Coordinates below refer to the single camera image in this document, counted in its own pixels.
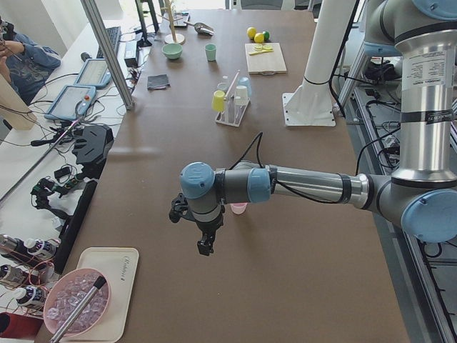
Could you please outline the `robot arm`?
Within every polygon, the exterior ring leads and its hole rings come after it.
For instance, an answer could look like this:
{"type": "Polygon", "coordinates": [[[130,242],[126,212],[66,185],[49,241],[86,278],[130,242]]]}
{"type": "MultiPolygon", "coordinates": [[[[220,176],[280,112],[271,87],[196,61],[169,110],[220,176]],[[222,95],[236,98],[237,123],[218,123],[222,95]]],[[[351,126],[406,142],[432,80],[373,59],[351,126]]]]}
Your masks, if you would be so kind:
{"type": "Polygon", "coordinates": [[[243,159],[219,170],[194,162],[181,171],[181,193],[172,201],[169,217],[197,224],[201,254],[213,252],[226,204],[264,202],[272,194],[352,204],[424,242],[456,236],[456,175],[448,166],[456,3],[370,1],[364,45],[371,56],[403,58],[398,168],[388,176],[349,176],[243,159]]]}

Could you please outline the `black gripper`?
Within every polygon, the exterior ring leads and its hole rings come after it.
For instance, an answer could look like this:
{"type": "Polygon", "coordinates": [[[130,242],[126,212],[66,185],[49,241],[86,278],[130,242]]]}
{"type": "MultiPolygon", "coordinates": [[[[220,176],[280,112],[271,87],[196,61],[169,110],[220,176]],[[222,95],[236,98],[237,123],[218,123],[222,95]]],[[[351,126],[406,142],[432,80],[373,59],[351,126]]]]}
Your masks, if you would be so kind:
{"type": "Polygon", "coordinates": [[[214,241],[216,239],[216,230],[224,225],[223,218],[216,218],[210,222],[196,222],[197,227],[202,232],[202,238],[197,241],[199,254],[207,255],[214,253],[214,241]]]}

